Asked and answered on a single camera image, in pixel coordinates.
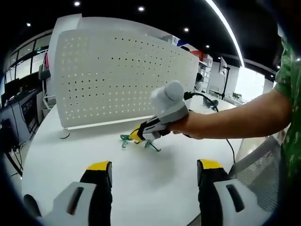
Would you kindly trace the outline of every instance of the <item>white pegboard partition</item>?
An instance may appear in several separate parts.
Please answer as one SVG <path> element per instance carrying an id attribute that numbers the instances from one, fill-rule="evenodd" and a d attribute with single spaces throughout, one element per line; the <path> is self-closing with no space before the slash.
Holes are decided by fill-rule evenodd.
<path id="1" fill-rule="evenodd" d="M 198 58 L 165 41 L 122 31 L 59 35 L 55 89 L 63 127 L 154 114 L 151 92 L 178 80 L 193 90 Z"/>

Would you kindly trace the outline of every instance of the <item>cable cord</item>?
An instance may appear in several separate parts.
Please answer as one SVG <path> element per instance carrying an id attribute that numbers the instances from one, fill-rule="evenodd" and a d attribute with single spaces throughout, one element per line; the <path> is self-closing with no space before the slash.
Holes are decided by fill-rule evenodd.
<path id="1" fill-rule="evenodd" d="M 19 104 L 19 108 L 20 108 L 21 118 L 23 119 L 23 121 L 24 121 L 24 123 L 25 123 L 25 125 L 26 125 L 26 127 L 27 127 L 27 129 L 28 129 L 28 131 L 29 131 L 30 133 L 36 134 L 36 132 L 33 131 L 33 129 L 30 129 L 30 128 L 29 128 L 29 125 L 27 125 L 27 123 L 26 123 L 26 121 L 25 121 L 25 119 L 24 119 L 24 117 L 23 117 L 23 112 L 22 112 L 22 109 L 21 109 L 21 106 L 20 106 L 19 99 L 17 99 L 17 100 L 18 100 L 18 104 Z"/>
<path id="2" fill-rule="evenodd" d="M 19 173 L 14 173 L 14 174 L 12 174 L 12 175 L 10 175 L 10 176 L 13 177 L 13 176 L 15 176 L 15 175 L 17 175 L 17 174 L 19 174 Z"/>
<path id="3" fill-rule="evenodd" d="M 215 105 L 215 103 L 213 103 L 213 101 L 212 101 L 211 99 L 209 99 L 208 97 L 206 97 L 204 94 L 196 93 L 196 92 L 195 92 L 195 93 L 192 93 L 192 95 L 202 96 L 202 97 L 205 98 L 206 100 L 210 101 L 210 102 L 213 104 L 213 108 L 215 108 L 216 111 L 219 112 L 219 110 L 218 110 L 217 106 Z M 230 145 L 230 148 L 231 148 L 231 150 L 232 150 L 232 154 L 233 154 L 233 162 L 234 162 L 234 164 L 235 164 L 236 162 L 235 162 L 235 153 L 234 153 L 234 149 L 233 149 L 232 145 L 230 144 L 229 140 L 226 139 L 226 141 L 228 142 L 228 144 Z"/>
<path id="4" fill-rule="evenodd" d="M 14 112 L 14 108 L 13 108 L 13 106 L 10 104 L 10 107 L 11 107 L 11 110 L 12 110 L 12 112 L 13 112 L 13 116 L 14 116 L 14 120 L 15 120 L 15 126 L 16 126 L 16 131 L 17 131 L 17 149 L 19 149 L 19 153 L 20 153 L 20 145 L 19 145 L 19 131 L 18 131 L 18 125 L 17 125 L 17 121 L 16 121 L 16 116 L 15 116 L 15 112 Z M 16 157 L 16 159 L 17 159 L 17 161 L 18 161 L 18 163 L 19 163 L 19 165 L 20 165 L 20 170 L 22 169 L 23 170 L 23 167 L 22 167 L 22 163 L 20 163 L 20 161 L 19 161 L 19 159 L 17 158 L 17 156 L 16 156 L 16 153 L 15 153 L 15 149 L 16 148 L 13 148 L 13 152 L 14 152 L 14 154 L 15 154 L 15 157 Z"/>

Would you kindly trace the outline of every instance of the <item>hand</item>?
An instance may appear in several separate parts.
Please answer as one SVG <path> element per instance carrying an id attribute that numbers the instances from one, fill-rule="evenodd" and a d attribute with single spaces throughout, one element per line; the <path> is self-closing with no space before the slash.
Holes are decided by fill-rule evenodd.
<path id="1" fill-rule="evenodd" d="M 189 112 L 189 114 L 184 118 L 168 125 L 168 129 L 173 131 L 174 134 L 183 133 L 194 139 L 203 139 L 203 137 L 201 137 L 201 135 L 198 133 L 199 131 L 197 127 L 197 124 L 202 122 L 203 117 L 204 115 L 202 114 Z"/>

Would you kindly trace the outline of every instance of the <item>black ceiling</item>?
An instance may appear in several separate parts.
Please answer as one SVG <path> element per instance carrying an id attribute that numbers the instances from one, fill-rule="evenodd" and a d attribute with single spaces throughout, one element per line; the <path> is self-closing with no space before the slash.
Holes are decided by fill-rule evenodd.
<path id="1" fill-rule="evenodd" d="M 95 1 L 82 0 L 74 7 L 72 0 L 29 0 L 15 4 L 2 19 L 4 27 L 1 59 L 9 49 L 15 49 L 32 36 L 52 29 L 61 16 L 82 13 L 83 16 L 106 16 L 132 20 L 171 33 L 187 41 L 199 50 L 208 51 L 213 57 L 220 54 L 237 56 L 232 41 L 217 15 L 204 0 L 132 0 Z M 277 24 L 273 18 L 256 4 L 255 0 L 214 0 L 228 20 L 241 47 L 243 57 L 276 70 L 281 54 Z M 137 7 L 144 6 L 144 12 Z M 189 27 L 190 32 L 183 32 Z M 238 60 L 226 59 L 239 66 Z M 260 68 L 255 70 L 270 79 L 270 73 Z"/>

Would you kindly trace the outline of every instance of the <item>green shirt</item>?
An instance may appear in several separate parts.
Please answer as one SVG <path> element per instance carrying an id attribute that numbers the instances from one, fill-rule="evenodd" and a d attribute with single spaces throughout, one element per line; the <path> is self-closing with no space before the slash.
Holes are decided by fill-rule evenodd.
<path id="1" fill-rule="evenodd" d="M 282 147 L 288 168 L 288 177 L 292 178 L 301 166 L 301 61 L 292 47 L 282 39 L 284 51 L 281 57 L 281 68 L 276 74 L 275 89 L 285 95 L 292 103 L 293 116 Z"/>

